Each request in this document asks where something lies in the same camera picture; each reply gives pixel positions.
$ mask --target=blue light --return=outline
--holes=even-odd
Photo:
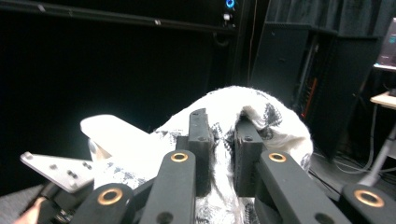
[[[391,36],[390,39],[389,39],[389,43],[390,44],[396,43],[396,36]]]
[[[235,1],[234,0],[225,0],[225,5],[227,6],[227,8],[233,8],[233,5],[235,5]]]

